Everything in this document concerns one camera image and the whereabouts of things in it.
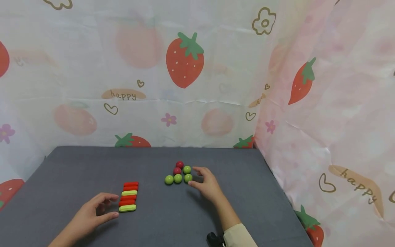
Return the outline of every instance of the table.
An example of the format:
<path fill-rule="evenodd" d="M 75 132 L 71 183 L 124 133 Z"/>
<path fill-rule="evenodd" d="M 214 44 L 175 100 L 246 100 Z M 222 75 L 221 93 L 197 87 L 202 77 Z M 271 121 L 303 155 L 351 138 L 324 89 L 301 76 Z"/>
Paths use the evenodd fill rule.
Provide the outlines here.
<path fill-rule="evenodd" d="M 79 246 L 207 246 L 209 232 L 222 232 L 215 208 L 184 182 L 164 183 L 179 160 L 215 174 L 258 246 L 312 246 L 259 150 L 126 147 L 56 148 L 0 213 L 0 246 L 47 246 L 85 202 L 130 181 L 139 182 L 136 211 Z"/>

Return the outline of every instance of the flower outline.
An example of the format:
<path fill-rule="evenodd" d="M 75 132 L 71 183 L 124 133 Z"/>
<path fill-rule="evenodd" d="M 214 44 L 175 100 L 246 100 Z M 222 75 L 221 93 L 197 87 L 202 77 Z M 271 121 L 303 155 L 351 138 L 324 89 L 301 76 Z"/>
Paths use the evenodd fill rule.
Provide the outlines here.
<path fill-rule="evenodd" d="M 267 12 L 267 17 L 261 21 L 261 14 L 262 14 L 262 11 L 266 11 L 266 12 Z M 267 32 L 267 31 L 266 31 L 266 28 L 270 25 L 270 20 L 269 20 L 269 18 L 272 17 L 272 16 L 274 16 L 274 20 L 273 20 L 273 23 L 271 24 L 270 31 Z M 271 31 L 273 30 L 273 25 L 274 25 L 274 23 L 276 22 L 276 17 L 277 17 L 277 14 L 276 14 L 276 13 L 271 12 L 270 9 L 269 9 L 268 7 L 263 7 L 263 8 L 261 8 L 261 9 L 259 10 L 259 12 L 258 12 L 258 18 L 255 18 L 254 21 L 252 22 L 252 29 L 255 31 L 255 33 L 256 33 L 257 35 L 262 35 L 262 34 L 269 35 L 269 34 L 271 33 Z M 258 28 L 255 27 L 255 23 L 256 23 L 257 21 L 260 21 L 260 26 L 263 28 L 263 31 L 262 31 L 262 32 L 259 32 L 259 31 L 258 31 Z"/>

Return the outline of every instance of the stack of blocks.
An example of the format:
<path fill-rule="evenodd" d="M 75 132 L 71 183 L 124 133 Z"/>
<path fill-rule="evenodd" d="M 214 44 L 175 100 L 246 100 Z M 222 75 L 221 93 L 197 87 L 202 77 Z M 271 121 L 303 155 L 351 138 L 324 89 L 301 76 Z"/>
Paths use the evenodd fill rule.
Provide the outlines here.
<path fill-rule="evenodd" d="M 139 190 L 139 182 L 124 183 L 124 189 L 119 201 L 119 211 L 129 212 L 136 210 L 137 191 Z"/>

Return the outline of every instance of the sleeve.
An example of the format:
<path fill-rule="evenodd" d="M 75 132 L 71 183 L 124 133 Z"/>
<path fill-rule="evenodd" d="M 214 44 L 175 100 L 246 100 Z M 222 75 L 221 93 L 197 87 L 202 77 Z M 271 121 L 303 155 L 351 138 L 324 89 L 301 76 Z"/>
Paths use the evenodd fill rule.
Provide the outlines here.
<path fill-rule="evenodd" d="M 224 232 L 226 247 L 258 247 L 243 224 L 237 224 Z"/>

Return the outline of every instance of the green ball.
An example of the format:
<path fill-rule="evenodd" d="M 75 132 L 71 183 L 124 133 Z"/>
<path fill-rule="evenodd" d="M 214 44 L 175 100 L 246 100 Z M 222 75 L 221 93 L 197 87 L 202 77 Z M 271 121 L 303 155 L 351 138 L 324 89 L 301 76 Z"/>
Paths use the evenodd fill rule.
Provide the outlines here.
<path fill-rule="evenodd" d="M 176 174 L 176 175 L 174 176 L 174 181 L 175 181 L 176 183 L 181 183 L 181 181 L 182 181 L 182 176 L 181 176 L 181 174 Z"/>
<path fill-rule="evenodd" d="M 187 182 L 189 182 L 189 181 L 191 181 L 192 180 L 192 175 L 191 174 L 186 174 L 185 176 L 184 176 L 184 181 L 187 183 Z"/>
<path fill-rule="evenodd" d="M 174 181 L 174 178 L 173 178 L 172 175 L 167 175 L 167 176 L 166 176 L 166 178 L 165 178 L 165 183 L 166 183 L 167 185 L 171 185 L 171 184 L 173 183 L 173 181 Z"/>
<path fill-rule="evenodd" d="M 184 174 L 190 174 L 191 173 L 191 167 L 190 166 L 184 166 Z"/>

